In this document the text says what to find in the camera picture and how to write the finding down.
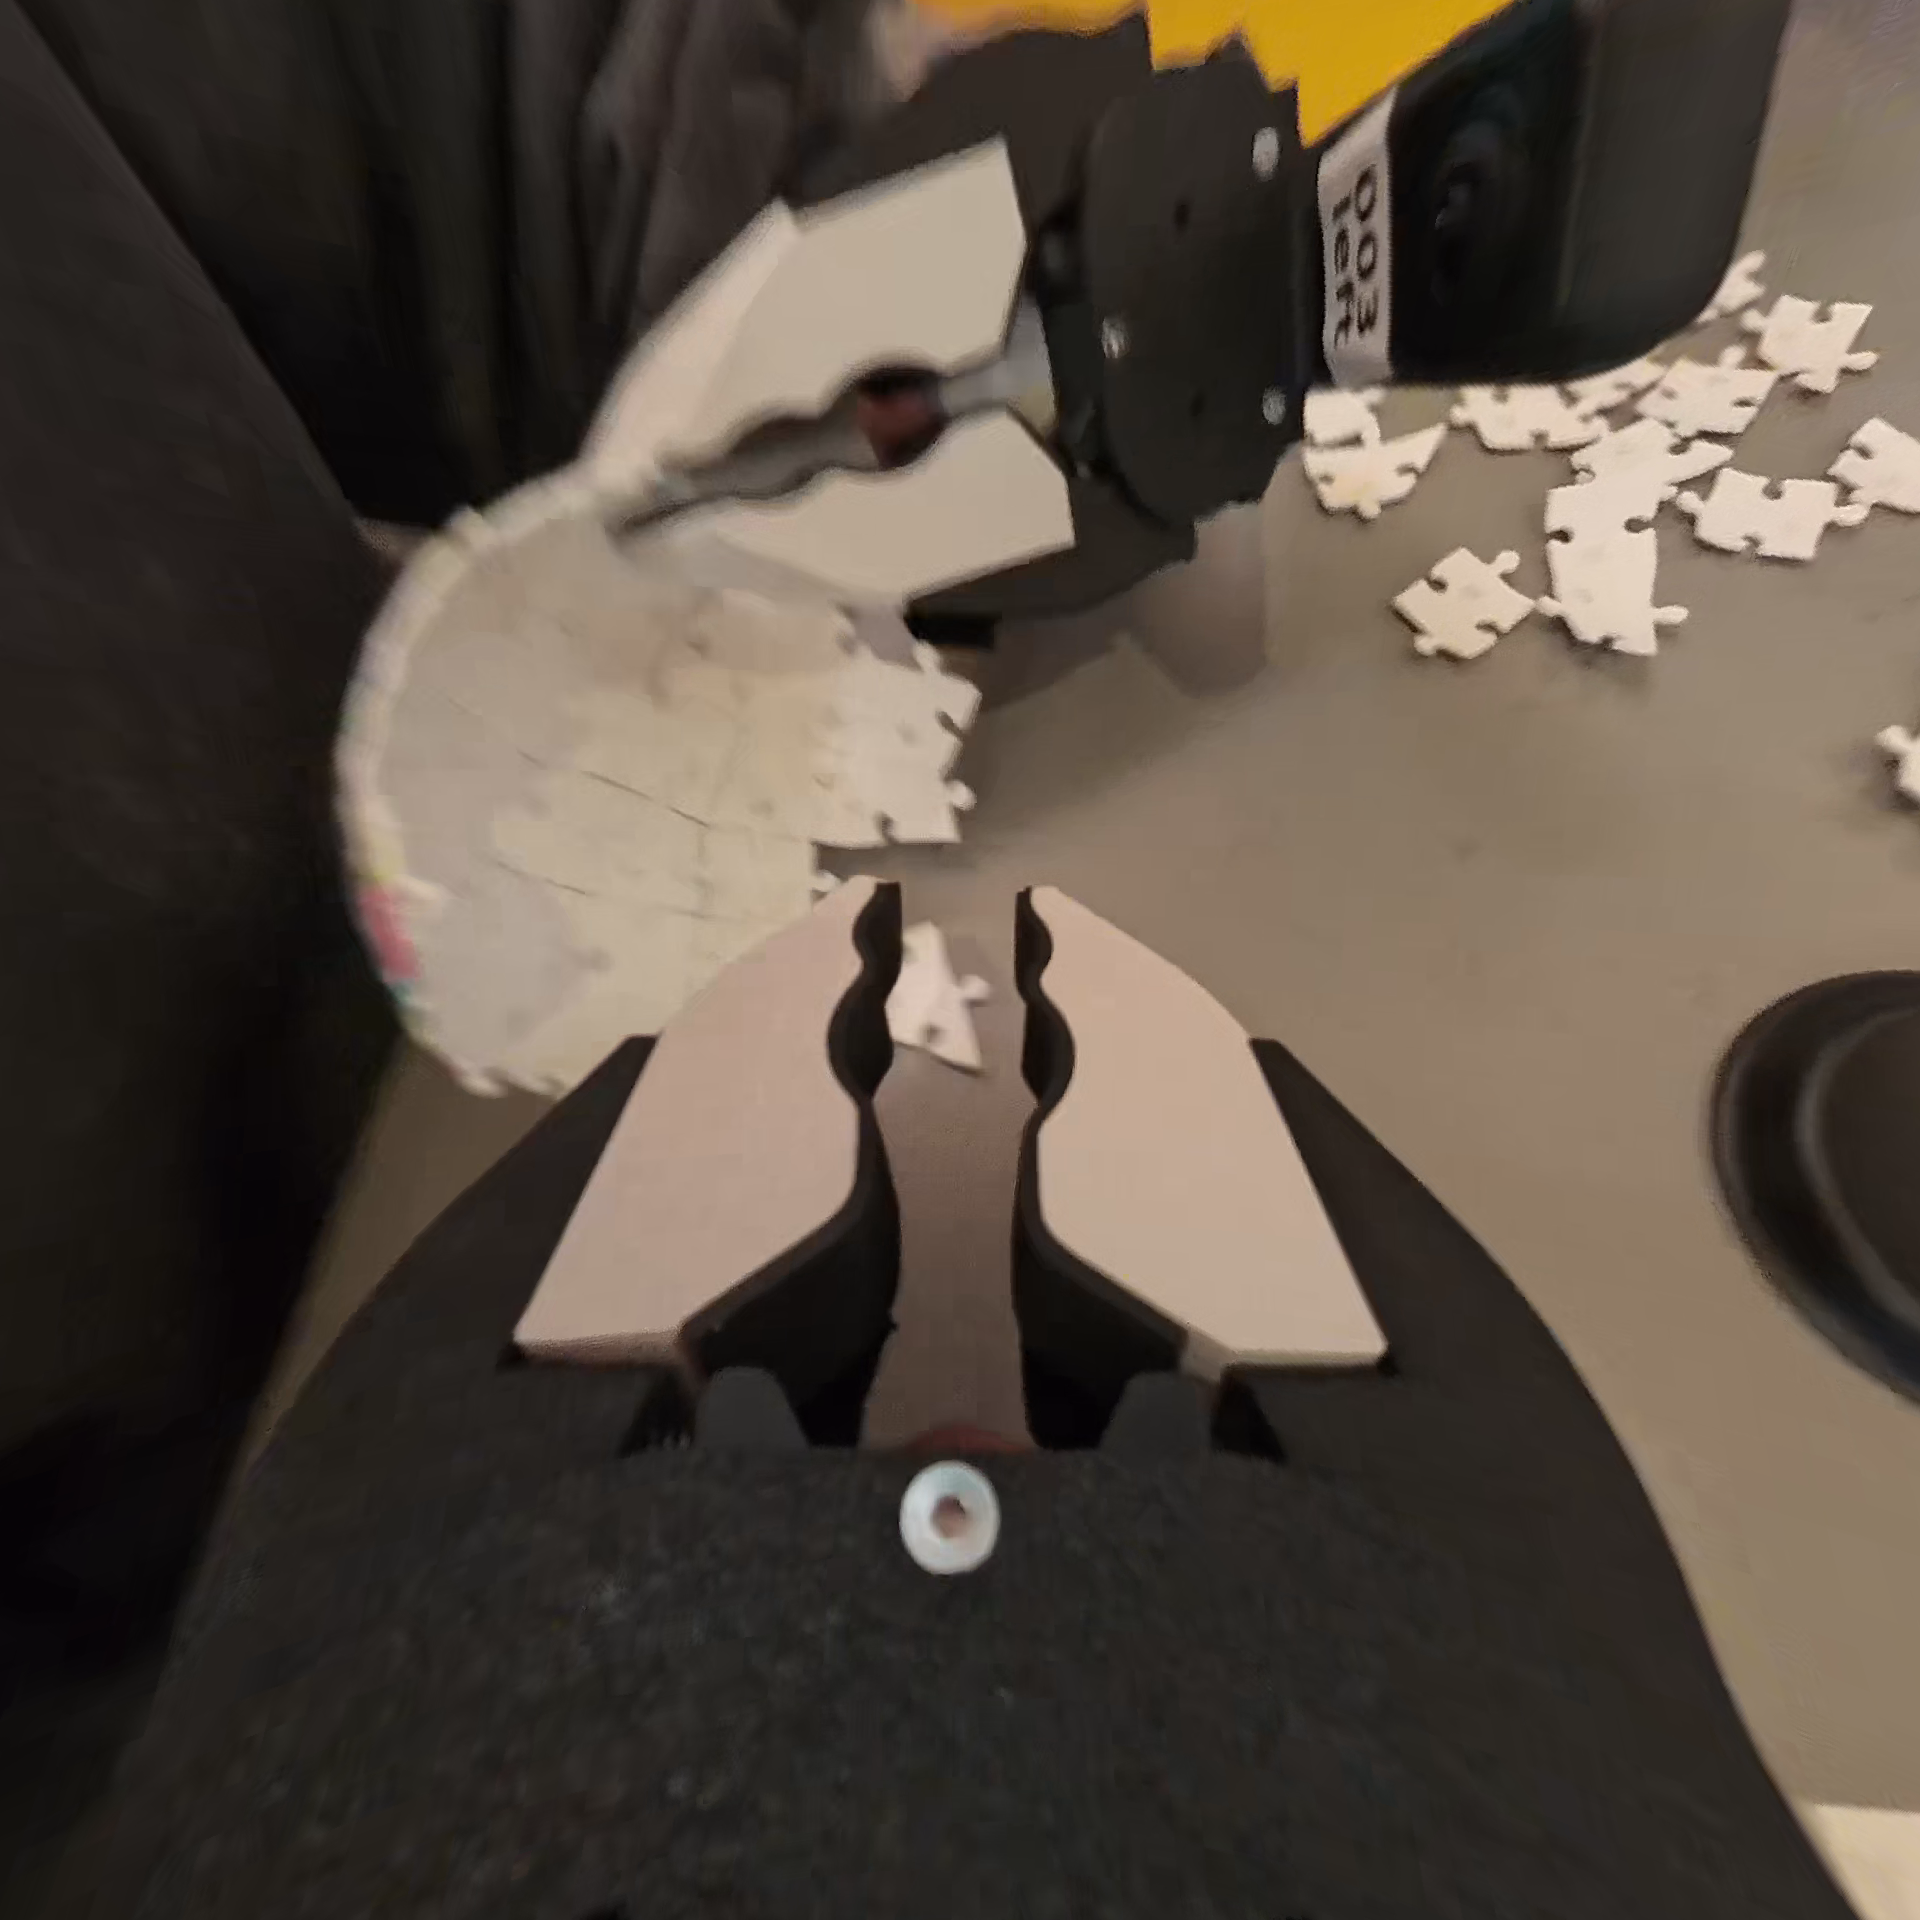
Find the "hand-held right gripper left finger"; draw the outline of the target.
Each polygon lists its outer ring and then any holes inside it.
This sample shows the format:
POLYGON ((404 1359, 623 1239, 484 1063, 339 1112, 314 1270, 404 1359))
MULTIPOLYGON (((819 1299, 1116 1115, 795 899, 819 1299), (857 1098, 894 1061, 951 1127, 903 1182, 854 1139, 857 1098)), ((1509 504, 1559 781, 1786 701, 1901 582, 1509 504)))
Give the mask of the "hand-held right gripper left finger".
POLYGON ((903 962, 889 879, 844 879, 653 1040, 511 1331, 533 1365, 767 1375, 825 1448, 862 1439, 903 1220, 875 1112, 903 962))

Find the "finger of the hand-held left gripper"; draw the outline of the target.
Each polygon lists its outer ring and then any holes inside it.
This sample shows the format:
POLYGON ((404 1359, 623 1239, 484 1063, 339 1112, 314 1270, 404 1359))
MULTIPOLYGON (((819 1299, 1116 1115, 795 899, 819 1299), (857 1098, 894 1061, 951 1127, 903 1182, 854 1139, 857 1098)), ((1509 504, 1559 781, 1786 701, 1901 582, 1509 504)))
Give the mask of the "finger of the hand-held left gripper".
POLYGON ((1006 408, 961 416, 907 466, 823 471, 627 534, 638 564, 697 588, 841 611, 903 611, 1073 543, 1067 474, 1006 408))
POLYGON ((771 204, 619 364, 583 440, 601 484, 815 422, 874 372, 951 375, 1003 343, 1027 255, 1001 136, 815 207, 771 204))

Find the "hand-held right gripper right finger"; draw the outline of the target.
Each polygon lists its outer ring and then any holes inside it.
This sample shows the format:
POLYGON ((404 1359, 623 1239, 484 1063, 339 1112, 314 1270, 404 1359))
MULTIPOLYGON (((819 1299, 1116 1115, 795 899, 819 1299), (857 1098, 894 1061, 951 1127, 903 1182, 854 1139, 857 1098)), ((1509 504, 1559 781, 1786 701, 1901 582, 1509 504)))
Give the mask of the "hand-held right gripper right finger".
POLYGON ((1369 1371, 1386 1331, 1255 1038, 1053 884, 1014 903, 1030 1094, 1014 1176, 1023 1416, 1092 1448, 1132 1386, 1369 1371))

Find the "single white puzzle piece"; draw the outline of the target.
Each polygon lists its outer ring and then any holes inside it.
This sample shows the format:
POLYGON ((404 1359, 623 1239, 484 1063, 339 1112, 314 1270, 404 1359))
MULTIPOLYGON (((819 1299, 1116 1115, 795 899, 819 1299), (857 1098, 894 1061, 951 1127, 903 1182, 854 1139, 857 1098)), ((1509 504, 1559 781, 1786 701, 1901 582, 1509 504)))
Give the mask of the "single white puzzle piece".
POLYGON ((975 1011, 991 998, 985 975, 953 970, 949 942, 932 920, 903 928, 897 986, 885 1006, 889 1038, 966 1075, 985 1070, 975 1011))

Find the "yellow plastic bin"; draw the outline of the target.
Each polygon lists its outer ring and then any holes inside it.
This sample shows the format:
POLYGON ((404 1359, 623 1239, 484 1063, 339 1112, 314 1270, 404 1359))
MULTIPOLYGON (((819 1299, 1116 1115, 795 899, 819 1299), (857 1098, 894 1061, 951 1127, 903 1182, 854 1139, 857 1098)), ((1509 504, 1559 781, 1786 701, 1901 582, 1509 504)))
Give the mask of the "yellow plastic bin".
POLYGON ((1239 44, 1266 85, 1294 87, 1314 142, 1443 53, 1502 2, 927 2, 911 12, 958 39, 1044 29, 1092 35, 1139 16, 1156 68, 1239 44))

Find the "partly built puzzle ball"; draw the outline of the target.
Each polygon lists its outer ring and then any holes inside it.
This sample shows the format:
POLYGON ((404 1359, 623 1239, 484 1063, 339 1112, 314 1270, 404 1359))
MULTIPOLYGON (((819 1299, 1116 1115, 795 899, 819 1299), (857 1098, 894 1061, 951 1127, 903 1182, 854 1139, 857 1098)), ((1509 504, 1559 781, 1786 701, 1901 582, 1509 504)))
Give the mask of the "partly built puzzle ball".
POLYGON ((835 884, 939 848, 978 688, 894 615, 613 540, 554 474, 402 564, 353 671, 353 903, 413 1043, 555 1098, 835 884))

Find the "pile white puzzle pieces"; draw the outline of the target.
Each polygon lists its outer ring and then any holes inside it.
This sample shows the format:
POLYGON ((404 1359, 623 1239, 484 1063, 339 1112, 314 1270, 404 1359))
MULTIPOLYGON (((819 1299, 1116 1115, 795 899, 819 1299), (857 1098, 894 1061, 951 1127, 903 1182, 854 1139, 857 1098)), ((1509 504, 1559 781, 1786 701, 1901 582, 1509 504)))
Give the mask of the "pile white puzzle pieces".
POLYGON ((1561 451, 1570 479, 1542 504, 1545 591, 1515 588, 1513 552, 1461 547, 1404 588, 1391 611, 1423 659, 1485 655, 1524 618, 1573 643, 1652 659, 1687 607, 1659 599, 1665 511, 1716 556, 1810 564, 1836 533, 1871 511, 1915 515, 1915 436, 1865 420, 1818 476, 1771 477, 1735 464, 1741 434, 1781 391, 1826 400, 1881 355, 1860 339, 1871 303, 1777 295, 1762 252, 1743 254, 1701 324, 1738 319, 1716 359, 1637 359, 1561 386, 1468 386, 1450 422, 1489 453, 1561 451))

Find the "printed puzzle instruction leaflet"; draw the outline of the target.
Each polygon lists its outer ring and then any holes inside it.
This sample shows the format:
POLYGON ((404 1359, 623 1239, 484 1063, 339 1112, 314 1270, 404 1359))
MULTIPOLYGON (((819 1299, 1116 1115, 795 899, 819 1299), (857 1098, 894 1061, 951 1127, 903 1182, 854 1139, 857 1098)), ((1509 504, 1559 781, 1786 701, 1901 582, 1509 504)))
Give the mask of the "printed puzzle instruction leaflet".
POLYGON ((1917 1917, 1917 1812, 1801 1806, 1804 1826, 1860 1917, 1917 1917))

